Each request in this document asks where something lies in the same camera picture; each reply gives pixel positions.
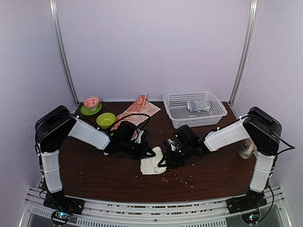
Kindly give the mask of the white towel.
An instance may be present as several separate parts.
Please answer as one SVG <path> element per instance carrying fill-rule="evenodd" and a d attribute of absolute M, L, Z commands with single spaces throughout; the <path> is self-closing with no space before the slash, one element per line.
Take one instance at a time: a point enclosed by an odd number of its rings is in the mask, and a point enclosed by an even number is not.
<path fill-rule="evenodd" d="M 152 151 L 155 157 L 141 159 L 140 171 L 142 175 L 160 175 L 166 172 L 166 167 L 158 167 L 158 163 L 162 160 L 163 152 L 160 147 L 154 147 Z"/>

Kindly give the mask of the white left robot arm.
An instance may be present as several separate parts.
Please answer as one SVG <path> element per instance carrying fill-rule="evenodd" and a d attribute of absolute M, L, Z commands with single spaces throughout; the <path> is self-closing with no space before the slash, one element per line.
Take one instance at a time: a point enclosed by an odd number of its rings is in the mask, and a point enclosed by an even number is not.
<path fill-rule="evenodd" d="M 155 152 L 146 141 L 146 130 L 124 119 L 119 120 L 117 129 L 98 130 L 70 113 L 60 105 L 40 118 L 35 124 L 35 149 L 45 177 L 49 201 L 58 210 L 68 206 L 60 177 L 59 154 L 67 137 L 76 138 L 96 149 L 113 153 L 122 151 L 132 159 L 155 157 Z"/>

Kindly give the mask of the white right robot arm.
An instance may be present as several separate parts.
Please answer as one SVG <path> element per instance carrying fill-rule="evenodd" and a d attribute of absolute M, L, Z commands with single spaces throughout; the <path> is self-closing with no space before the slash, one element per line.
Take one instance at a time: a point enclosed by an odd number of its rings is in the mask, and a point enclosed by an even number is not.
<path fill-rule="evenodd" d="M 178 142 L 164 140 L 166 153 L 158 167 L 176 168 L 184 166 L 192 156 L 203 157 L 238 141 L 243 141 L 239 155 L 243 159 L 257 156 L 250 187 L 243 197 L 246 208 L 254 208 L 262 198 L 267 181 L 274 170 L 279 150 L 281 124 L 259 107 L 238 120 L 198 136 L 188 125 L 179 127 L 174 135 Z"/>

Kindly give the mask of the orange patterned towel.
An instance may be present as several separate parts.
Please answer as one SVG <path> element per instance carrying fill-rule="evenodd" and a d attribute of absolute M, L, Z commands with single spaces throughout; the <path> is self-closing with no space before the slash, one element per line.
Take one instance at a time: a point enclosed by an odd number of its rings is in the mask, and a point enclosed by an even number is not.
<path fill-rule="evenodd" d="M 116 117 L 116 124 L 110 130 L 116 130 L 122 121 L 129 121 L 138 126 L 161 109 L 148 101 L 147 94 L 140 95 L 125 111 Z"/>

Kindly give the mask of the white plastic basket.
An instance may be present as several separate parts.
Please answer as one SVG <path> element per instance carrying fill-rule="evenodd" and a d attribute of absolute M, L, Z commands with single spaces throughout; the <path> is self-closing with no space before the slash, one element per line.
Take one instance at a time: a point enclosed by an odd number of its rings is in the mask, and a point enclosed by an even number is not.
<path fill-rule="evenodd" d="M 218 97 L 209 91 L 163 95 L 166 112 L 175 129 L 217 124 L 227 115 Z"/>

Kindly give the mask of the green bowl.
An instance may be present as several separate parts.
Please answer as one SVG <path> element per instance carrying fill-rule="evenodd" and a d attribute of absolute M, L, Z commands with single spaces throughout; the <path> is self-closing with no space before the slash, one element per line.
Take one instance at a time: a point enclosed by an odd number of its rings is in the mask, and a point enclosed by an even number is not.
<path fill-rule="evenodd" d="M 116 116 L 113 113 L 102 113 L 97 117 L 96 122 L 101 129 L 107 129 L 116 122 Z"/>

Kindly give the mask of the rolled grey towel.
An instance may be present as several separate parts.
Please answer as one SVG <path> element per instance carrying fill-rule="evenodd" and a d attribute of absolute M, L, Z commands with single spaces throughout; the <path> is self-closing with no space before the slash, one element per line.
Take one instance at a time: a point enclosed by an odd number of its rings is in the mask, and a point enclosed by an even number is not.
<path fill-rule="evenodd" d="M 201 101 L 197 101 L 197 100 L 187 101 L 187 109 L 191 112 L 209 111 L 210 108 L 211 108 L 211 104 L 208 99 L 204 99 Z"/>

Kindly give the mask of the red patterned bowl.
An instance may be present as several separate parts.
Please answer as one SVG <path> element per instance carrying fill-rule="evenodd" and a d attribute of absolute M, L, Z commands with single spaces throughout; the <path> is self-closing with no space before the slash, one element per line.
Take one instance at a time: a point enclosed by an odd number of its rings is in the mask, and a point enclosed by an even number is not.
<path fill-rule="evenodd" d="M 97 97 L 97 96 L 91 96 L 91 97 L 88 97 L 84 101 L 83 105 L 85 107 L 87 107 L 88 109 L 92 109 L 93 110 L 93 109 L 95 109 L 99 105 L 99 103 L 100 103 L 100 98 L 99 97 Z"/>

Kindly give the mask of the green plate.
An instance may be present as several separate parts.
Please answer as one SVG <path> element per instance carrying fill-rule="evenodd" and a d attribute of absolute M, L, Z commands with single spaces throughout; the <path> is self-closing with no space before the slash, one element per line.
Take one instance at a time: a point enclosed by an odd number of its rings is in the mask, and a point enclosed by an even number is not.
<path fill-rule="evenodd" d="M 88 109 L 87 107 L 85 107 L 84 105 L 81 107 L 80 112 L 82 115 L 85 116 L 92 116 L 97 114 L 98 112 L 100 112 L 102 109 L 102 104 L 99 103 L 99 105 L 95 108 L 95 109 Z"/>

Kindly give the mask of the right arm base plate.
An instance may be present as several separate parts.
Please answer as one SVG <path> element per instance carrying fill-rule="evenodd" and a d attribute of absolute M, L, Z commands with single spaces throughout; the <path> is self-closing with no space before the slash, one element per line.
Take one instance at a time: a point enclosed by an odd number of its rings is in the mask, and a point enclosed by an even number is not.
<path fill-rule="evenodd" d="M 229 213 L 234 214 L 248 210 L 257 210 L 259 207 L 267 205 L 267 200 L 265 198 L 258 200 L 253 197 L 241 196 L 228 199 L 226 204 Z"/>

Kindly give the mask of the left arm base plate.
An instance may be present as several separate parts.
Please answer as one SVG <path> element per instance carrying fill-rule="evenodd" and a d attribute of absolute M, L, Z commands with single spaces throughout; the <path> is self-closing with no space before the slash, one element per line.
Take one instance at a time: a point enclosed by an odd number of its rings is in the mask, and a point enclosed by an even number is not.
<path fill-rule="evenodd" d="M 84 208 L 84 200 L 64 197 L 63 199 L 52 199 L 46 197 L 43 205 L 54 210 L 62 210 L 68 214 L 81 215 Z"/>

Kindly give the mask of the aluminium front rail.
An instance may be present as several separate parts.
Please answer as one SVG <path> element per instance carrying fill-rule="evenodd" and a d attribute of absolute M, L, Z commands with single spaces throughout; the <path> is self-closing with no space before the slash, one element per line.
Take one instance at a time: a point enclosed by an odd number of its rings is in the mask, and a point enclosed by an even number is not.
<path fill-rule="evenodd" d="M 84 199 L 82 214 L 74 214 L 63 227 L 295 227 L 280 186 L 266 189 L 267 205 L 256 210 L 230 213 L 223 197 L 202 201 L 135 203 Z M 17 227 L 57 227 L 51 221 L 54 209 L 43 206 L 45 192 L 30 187 Z M 260 211 L 257 225 L 247 224 L 251 213 Z"/>

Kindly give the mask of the right aluminium post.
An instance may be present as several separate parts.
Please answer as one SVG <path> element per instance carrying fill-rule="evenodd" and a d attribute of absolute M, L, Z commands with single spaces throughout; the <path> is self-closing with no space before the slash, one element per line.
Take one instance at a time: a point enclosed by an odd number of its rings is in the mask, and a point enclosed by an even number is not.
<path fill-rule="evenodd" d="M 235 79 L 231 97 L 229 100 L 230 106 L 233 108 L 235 108 L 235 106 L 236 106 L 236 102 L 239 98 L 242 84 L 244 82 L 244 77 L 245 77 L 246 68 L 247 68 L 247 64 L 248 64 L 248 56 L 249 56 L 249 52 L 250 52 L 250 49 L 252 46 L 253 36 L 255 33 L 257 12 L 258 12 L 258 0 L 251 0 L 250 1 L 250 10 L 249 10 L 249 15 L 248 15 L 248 22 L 247 22 L 247 29 L 246 29 L 243 49 L 242 49 L 242 53 L 241 53 L 240 63 L 238 66 L 236 79 Z"/>

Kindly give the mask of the aluminium post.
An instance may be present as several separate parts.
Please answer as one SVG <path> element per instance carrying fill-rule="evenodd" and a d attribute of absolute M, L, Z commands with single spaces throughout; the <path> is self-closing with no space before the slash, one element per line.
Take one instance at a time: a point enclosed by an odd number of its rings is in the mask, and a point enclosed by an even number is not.
<path fill-rule="evenodd" d="M 246 29 L 243 49 L 242 49 L 242 53 L 241 53 L 240 63 L 238 66 L 236 79 L 235 79 L 231 97 L 229 100 L 230 106 L 233 108 L 235 108 L 235 106 L 236 106 L 236 102 L 239 98 L 242 84 L 244 82 L 244 77 L 245 77 L 246 68 L 247 68 L 247 64 L 248 64 L 248 56 L 249 56 L 249 52 L 250 52 L 250 49 L 252 46 L 253 36 L 255 33 L 257 12 L 258 12 L 258 0 L 251 0 L 250 1 L 250 10 L 249 10 L 249 15 L 248 15 L 248 22 L 247 22 L 247 29 Z"/>
<path fill-rule="evenodd" d="M 70 68 L 68 65 L 68 59 L 67 59 L 66 51 L 64 48 L 62 31 L 61 31 L 59 14 L 58 14 L 58 8 L 57 8 L 57 1 L 49 0 L 49 5 L 50 5 L 50 12 L 51 12 L 52 20 L 53 20 L 57 45 L 59 48 L 59 56 L 60 56 L 60 60 L 62 63 L 63 72 L 65 75 L 67 85 L 68 85 L 69 91 L 71 93 L 73 102 L 75 105 L 79 105 L 80 102 L 79 102 L 79 99 L 76 94 L 74 83 L 72 81 L 71 72 L 70 72 Z"/>

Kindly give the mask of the left aluminium post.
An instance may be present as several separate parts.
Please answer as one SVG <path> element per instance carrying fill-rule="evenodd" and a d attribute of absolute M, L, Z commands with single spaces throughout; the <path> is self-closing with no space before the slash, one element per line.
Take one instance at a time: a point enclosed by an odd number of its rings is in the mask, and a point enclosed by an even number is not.
<path fill-rule="evenodd" d="M 79 105 L 80 102 L 79 102 L 79 99 L 76 94 L 74 83 L 72 81 L 71 72 L 70 72 L 70 68 L 68 65 L 68 59 L 67 59 L 66 51 L 64 48 L 62 31 L 61 31 L 59 14 L 58 14 L 58 8 L 57 8 L 57 1 L 49 0 L 49 5 L 50 5 L 50 12 L 51 12 L 52 20 L 53 20 L 57 45 L 59 48 L 59 56 L 60 56 L 60 60 L 62 63 L 63 72 L 65 75 L 67 85 L 68 85 L 69 91 L 71 93 L 73 102 L 75 105 Z"/>

